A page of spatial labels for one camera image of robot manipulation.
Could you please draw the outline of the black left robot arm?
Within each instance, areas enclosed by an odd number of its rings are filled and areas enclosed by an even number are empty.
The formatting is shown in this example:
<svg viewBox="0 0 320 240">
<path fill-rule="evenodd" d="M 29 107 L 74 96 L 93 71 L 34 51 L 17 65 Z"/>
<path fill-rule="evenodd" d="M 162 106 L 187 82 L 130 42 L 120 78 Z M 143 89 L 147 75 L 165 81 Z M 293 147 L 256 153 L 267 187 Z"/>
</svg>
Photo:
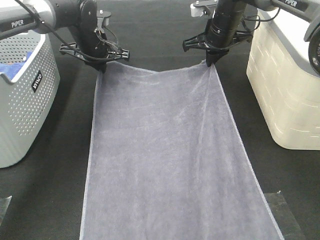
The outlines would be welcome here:
<svg viewBox="0 0 320 240">
<path fill-rule="evenodd" d="M 107 38 L 110 17 L 95 0 L 18 0 L 16 6 L 0 11 L 0 38 L 30 30 L 52 33 L 61 42 L 61 54 L 105 72 L 108 62 L 130 58 L 117 40 Z"/>
</svg>

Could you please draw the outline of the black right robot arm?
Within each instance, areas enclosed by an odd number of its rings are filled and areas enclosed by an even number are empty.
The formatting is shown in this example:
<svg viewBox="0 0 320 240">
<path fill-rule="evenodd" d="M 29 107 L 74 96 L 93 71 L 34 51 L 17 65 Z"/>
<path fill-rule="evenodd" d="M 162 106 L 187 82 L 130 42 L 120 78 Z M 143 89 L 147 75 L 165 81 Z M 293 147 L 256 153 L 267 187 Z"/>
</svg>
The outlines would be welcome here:
<svg viewBox="0 0 320 240">
<path fill-rule="evenodd" d="M 309 23 L 303 40 L 308 43 L 308 60 L 312 69 L 320 72 L 320 2 L 318 0 L 204 0 L 190 5 L 196 17 L 209 15 L 203 33 L 186 39 L 183 50 L 199 49 L 206 52 L 206 64 L 211 66 L 225 56 L 230 48 L 253 38 L 253 31 L 238 30 L 239 24 L 249 21 L 244 17 L 247 5 L 270 12 L 284 10 Z"/>
</svg>

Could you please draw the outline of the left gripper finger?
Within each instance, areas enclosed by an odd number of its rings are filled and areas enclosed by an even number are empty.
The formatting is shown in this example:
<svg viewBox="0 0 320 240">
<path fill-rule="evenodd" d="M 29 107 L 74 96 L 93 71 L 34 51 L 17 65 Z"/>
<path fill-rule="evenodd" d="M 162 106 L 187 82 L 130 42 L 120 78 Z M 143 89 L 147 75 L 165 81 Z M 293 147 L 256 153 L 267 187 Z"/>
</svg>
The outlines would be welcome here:
<svg viewBox="0 0 320 240">
<path fill-rule="evenodd" d="M 102 73 L 105 73 L 106 72 L 106 69 L 107 69 L 107 64 L 106 63 L 103 63 L 103 64 L 97 64 L 96 65 L 96 69 Z"/>
</svg>

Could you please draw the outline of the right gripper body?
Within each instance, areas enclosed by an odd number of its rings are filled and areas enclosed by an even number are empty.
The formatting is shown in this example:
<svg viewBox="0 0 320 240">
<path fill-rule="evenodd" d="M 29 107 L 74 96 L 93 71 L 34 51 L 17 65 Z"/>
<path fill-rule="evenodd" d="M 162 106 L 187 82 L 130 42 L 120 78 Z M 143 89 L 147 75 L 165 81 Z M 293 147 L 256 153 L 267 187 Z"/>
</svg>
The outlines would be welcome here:
<svg viewBox="0 0 320 240">
<path fill-rule="evenodd" d="M 243 41 L 251 41 L 251 31 L 238 30 L 246 7 L 243 0 L 217 0 L 204 32 L 184 40 L 183 50 L 226 51 Z"/>
</svg>

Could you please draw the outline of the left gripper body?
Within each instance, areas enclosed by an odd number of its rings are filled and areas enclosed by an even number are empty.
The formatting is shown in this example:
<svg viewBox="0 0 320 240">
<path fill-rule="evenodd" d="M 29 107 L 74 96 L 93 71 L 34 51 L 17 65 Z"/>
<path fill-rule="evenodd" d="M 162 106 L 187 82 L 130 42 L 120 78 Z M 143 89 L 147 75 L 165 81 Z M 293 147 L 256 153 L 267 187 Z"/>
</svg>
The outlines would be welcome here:
<svg viewBox="0 0 320 240">
<path fill-rule="evenodd" d="M 130 52 L 116 41 L 108 40 L 107 27 L 98 27 L 98 5 L 95 0 L 60 0 L 59 27 L 68 28 L 75 43 L 60 39 L 60 52 L 73 55 L 87 65 L 96 67 L 130 58 Z"/>
</svg>

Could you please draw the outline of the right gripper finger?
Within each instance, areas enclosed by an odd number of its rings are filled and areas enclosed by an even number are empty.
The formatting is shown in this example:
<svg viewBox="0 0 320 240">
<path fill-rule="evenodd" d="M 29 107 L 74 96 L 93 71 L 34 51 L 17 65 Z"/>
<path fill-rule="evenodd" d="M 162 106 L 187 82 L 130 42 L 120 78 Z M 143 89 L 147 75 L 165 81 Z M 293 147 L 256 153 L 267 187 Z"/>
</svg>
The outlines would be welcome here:
<svg viewBox="0 0 320 240">
<path fill-rule="evenodd" d="M 227 55 L 229 50 L 223 51 L 206 51 L 206 65 L 210 67 L 211 65 L 215 65 L 218 60 L 220 60 L 223 56 Z"/>
</svg>

